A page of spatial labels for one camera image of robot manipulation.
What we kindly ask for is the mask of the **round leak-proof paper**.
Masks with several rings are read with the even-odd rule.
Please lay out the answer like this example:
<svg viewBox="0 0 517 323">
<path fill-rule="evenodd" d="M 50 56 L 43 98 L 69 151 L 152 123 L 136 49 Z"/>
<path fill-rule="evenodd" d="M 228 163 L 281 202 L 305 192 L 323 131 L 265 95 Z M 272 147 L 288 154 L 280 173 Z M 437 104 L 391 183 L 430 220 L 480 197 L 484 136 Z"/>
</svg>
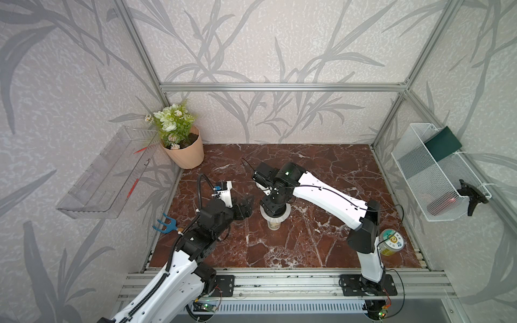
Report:
<svg viewBox="0 0 517 323">
<path fill-rule="evenodd" d="M 281 207 L 277 211 L 267 211 L 265 207 L 260 206 L 260 212 L 262 217 L 266 221 L 272 222 L 284 222 L 291 214 L 291 205 L 287 203 L 284 207 Z"/>
</svg>

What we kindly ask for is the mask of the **paper cup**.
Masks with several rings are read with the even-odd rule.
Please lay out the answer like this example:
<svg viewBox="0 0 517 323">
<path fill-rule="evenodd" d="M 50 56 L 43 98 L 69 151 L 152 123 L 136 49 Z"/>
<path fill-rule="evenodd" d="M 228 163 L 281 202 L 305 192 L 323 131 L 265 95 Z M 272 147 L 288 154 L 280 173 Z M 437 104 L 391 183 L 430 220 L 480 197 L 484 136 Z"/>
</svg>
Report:
<svg viewBox="0 0 517 323">
<path fill-rule="evenodd" d="M 281 227 L 281 222 L 267 221 L 268 228 L 272 231 L 277 231 Z"/>
</svg>

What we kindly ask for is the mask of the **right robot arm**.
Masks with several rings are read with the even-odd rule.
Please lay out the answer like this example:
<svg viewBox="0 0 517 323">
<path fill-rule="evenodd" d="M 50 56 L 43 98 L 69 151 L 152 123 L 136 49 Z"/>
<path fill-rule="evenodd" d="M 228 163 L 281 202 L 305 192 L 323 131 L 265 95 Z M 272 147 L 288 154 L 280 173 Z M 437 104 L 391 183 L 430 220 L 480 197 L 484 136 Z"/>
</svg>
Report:
<svg viewBox="0 0 517 323">
<path fill-rule="evenodd" d="M 289 218 L 293 197 L 308 201 L 335 216 L 350 228 L 347 243 L 358 254 L 362 281 L 379 285 L 385 275 L 379 243 L 380 203 L 355 199 L 325 184 L 307 169 L 289 162 L 277 169 L 260 163 L 253 180 L 265 194 L 260 212 L 271 224 Z"/>
</svg>

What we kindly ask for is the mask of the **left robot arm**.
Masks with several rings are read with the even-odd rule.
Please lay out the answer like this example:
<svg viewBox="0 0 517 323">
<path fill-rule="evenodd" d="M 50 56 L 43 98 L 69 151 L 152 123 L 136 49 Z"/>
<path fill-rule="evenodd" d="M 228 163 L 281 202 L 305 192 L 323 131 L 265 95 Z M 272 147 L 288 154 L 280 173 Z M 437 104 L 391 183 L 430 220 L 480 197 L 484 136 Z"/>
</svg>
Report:
<svg viewBox="0 0 517 323">
<path fill-rule="evenodd" d="M 139 295 L 113 318 L 99 322 L 171 322 L 183 308 L 215 289 L 217 272 L 204 263 L 232 222 L 253 214 L 252 196 L 232 201 L 211 199 L 178 236 L 168 261 Z"/>
</svg>

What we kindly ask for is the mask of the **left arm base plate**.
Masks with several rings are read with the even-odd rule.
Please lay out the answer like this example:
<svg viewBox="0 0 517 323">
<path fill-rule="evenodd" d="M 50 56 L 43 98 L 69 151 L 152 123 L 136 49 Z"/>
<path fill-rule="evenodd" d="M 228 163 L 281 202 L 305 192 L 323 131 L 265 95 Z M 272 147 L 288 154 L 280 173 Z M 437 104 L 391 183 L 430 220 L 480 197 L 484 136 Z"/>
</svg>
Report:
<svg viewBox="0 0 517 323">
<path fill-rule="evenodd" d="M 216 275 L 213 283 L 213 289 L 209 296 L 211 297 L 232 297 L 235 288 L 234 275 Z"/>
</svg>

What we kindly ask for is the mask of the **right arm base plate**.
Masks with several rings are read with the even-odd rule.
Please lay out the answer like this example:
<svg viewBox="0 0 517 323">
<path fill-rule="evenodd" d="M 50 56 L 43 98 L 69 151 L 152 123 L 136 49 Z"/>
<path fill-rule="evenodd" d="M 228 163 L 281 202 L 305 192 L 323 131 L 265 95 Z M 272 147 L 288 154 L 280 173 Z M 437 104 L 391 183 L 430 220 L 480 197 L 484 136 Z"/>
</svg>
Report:
<svg viewBox="0 0 517 323">
<path fill-rule="evenodd" d="M 339 286 L 344 296 L 397 296 L 398 291 L 391 275 L 383 274 L 378 283 L 362 275 L 340 275 Z"/>
</svg>

